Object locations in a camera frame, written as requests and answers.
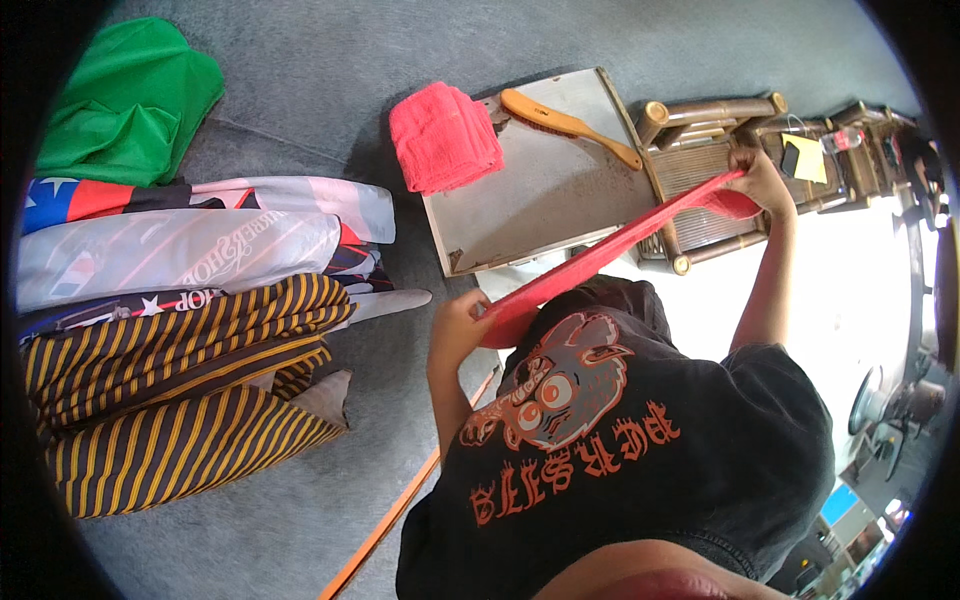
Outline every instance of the striped cloth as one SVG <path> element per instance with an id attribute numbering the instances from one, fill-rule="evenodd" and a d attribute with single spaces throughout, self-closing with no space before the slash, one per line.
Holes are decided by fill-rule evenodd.
<path id="1" fill-rule="evenodd" d="M 68 512 L 151 508 L 343 433 L 288 400 L 330 360 L 324 335 L 355 306 L 330 277 L 298 275 L 196 310 L 34 339 L 26 390 Z M 244 383 L 269 372 L 269 391 Z"/>

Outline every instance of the green cloth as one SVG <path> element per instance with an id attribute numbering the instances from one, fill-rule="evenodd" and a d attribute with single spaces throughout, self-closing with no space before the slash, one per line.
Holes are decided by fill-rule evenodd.
<path id="1" fill-rule="evenodd" d="M 216 60 L 155 17 L 93 38 L 60 95 L 36 177 L 169 183 L 204 116 L 224 94 Z"/>

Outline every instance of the brush bristles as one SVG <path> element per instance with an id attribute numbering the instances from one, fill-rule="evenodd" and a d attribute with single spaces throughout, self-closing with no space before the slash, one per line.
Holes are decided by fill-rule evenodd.
<path id="1" fill-rule="evenodd" d="M 531 121 L 530 119 L 527 119 L 527 118 L 525 118 L 525 117 L 521 117 L 520 115 L 518 115 L 518 114 L 516 114 L 515 112 L 511 111 L 509 108 L 507 108 L 507 112 L 510 112 L 510 114 L 511 114 L 517 121 L 519 121 L 520 123 L 526 125 L 526 126 L 529 127 L 530 129 L 538 130 L 538 131 L 544 132 L 544 133 L 552 133 L 552 134 L 554 134 L 554 135 L 560 135 L 560 136 L 562 136 L 562 137 L 569 137 L 570 139 L 576 139 L 576 138 L 580 137 L 579 135 L 574 135 L 573 133 L 558 132 L 558 131 L 555 130 L 555 129 L 551 129 L 551 128 L 549 128 L 549 127 L 546 127 L 545 125 L 541 125 L 540 123 L 534 123 L 534 122 Z"/>

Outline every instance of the hand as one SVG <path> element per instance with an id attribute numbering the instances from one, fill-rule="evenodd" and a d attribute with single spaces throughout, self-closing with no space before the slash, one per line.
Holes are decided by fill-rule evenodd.
<path id="1" fill-rule="evenodd" d="M 731 171 L 743 169 L 747 174 L 728 183 L 728 188 L 749 196 L 757 206 L 769 211 L 774 219 L 797 216 L 793 198 L 777 173 L 777 167 L 765 152 L 759 148 L 732 148 L 729 162 Z"/>
<path id="2" fill-rule="evenodd" d="M 433 317 L 430 352 L 426 358 L 428 376 L 455 375 L 460 365 L 493 327 L 494 319 L 479 319 L 478 302 L 484 308 L 491 304 L 486 294 L 474 289 L 460 298 L 444 302 L 437 308 Z"/>

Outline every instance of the folded red towel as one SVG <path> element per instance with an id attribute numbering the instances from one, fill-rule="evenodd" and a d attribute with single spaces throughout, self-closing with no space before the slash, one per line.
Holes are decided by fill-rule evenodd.
<path id="1" fill-rule="evenodd" d="M 440 82 L 390 111 L 390 136 L 411 192 L 456 189 L 503 168 L 486 107 Z"/>

